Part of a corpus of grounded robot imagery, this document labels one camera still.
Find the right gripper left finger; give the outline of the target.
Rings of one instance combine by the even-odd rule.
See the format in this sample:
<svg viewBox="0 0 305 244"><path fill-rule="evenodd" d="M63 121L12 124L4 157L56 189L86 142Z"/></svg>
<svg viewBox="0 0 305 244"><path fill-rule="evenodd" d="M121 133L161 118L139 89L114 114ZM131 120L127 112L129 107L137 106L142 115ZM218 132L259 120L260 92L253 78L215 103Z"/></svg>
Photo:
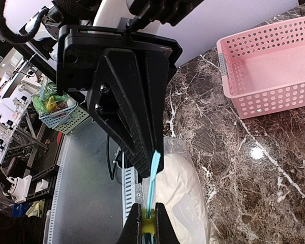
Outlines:
<svg viewBox="0 0 305 244"><path fill-rule="evenodd" d="M142 209L135 203L129 212L126 223L117 244L141 244L142 240Z"/></svg>

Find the pink perforated plastic basket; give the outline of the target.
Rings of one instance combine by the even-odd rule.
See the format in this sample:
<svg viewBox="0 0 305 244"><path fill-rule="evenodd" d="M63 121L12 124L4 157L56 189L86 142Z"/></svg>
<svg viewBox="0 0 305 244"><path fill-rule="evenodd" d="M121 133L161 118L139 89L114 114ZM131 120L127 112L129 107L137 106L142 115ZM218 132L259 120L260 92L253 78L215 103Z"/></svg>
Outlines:
<svg viewBox="0 0 305 244"><path fill-rule="evenodd" d="M305 16L217 41L224 95L242 119L305 106Z"/></svg>

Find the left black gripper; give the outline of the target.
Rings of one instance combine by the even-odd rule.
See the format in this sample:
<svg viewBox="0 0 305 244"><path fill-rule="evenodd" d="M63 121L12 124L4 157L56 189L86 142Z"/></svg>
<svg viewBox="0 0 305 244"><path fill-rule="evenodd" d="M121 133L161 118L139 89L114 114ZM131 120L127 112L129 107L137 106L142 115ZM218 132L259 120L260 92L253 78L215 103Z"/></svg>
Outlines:
<svg viewBox="0 0 305 244"><path fill-rule="evenodd" d="M171 38L122 29L64 25L56 61L58 93L89 90L88 111L143 178L163 150L169 68L182 54Z"/></svg>

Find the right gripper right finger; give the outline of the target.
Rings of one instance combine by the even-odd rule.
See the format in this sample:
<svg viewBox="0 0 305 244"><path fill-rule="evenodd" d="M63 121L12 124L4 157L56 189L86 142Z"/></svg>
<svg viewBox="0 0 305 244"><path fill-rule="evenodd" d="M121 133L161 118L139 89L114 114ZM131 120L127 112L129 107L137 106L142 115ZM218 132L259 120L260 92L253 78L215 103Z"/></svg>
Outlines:
<svg viewBox="0 0 305 244"><path fill-rule="evenodd" d="M168 217L165 205L155 204L155 234L154 243L179 244L173 226Z"/></svg>

